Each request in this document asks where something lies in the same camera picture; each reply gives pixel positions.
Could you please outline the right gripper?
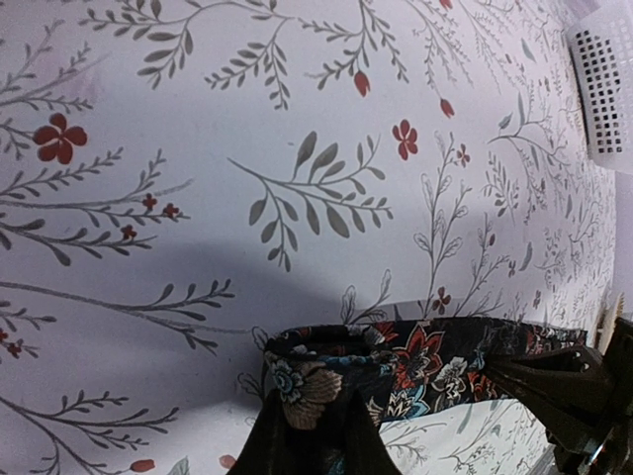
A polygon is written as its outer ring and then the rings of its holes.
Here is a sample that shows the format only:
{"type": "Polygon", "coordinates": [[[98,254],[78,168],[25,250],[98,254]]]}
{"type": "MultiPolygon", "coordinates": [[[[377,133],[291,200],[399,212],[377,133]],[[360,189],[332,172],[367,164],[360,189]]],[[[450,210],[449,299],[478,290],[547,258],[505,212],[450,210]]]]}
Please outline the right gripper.
{"type": "Polygon", "coordinates": [[[526,356],[490,356],[483,373],[545,427],[560,474],[632,472],[632,323],[609,343],[526,356]]]}

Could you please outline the dark floral necktie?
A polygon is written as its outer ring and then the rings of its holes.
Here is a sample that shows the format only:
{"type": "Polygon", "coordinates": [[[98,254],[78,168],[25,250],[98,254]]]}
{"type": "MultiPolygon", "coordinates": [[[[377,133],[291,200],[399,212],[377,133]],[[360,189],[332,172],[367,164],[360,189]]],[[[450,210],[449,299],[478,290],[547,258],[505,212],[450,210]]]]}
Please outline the dark floral necktie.
{"type": "Polygon", "coordinates": [[[503,397],[483,373],[490,356],[581,345],[581,329],[485,317],[303,327],[278,333],[264,356],[292,428],[305,437],[306,473],[336,474],[338,415],[358,390],[377,429],[503,397]]]}

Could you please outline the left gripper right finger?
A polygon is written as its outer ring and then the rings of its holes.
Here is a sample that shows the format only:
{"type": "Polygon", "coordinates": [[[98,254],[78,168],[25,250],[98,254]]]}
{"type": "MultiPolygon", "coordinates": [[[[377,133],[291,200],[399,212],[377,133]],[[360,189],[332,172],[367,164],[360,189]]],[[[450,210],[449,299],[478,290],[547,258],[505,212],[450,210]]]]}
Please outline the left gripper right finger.
{"type": "Polygon", "coordinates": [[[400,475],[358,390],[347,400],[337,421],[340,455],[335,473],[344,475],[400,475]]]}

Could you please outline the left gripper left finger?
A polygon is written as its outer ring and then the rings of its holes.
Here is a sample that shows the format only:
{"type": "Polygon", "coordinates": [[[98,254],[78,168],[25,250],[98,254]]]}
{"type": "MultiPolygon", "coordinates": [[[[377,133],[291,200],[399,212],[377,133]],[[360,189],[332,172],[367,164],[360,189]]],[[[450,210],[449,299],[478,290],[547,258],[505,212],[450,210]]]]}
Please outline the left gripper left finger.
{"type": "Polygon", "coordinates": [[[233,475],[306,473],[304,435],[287,421],[279,390],[266,397],[252,430],[231,467],[233,475]]]}

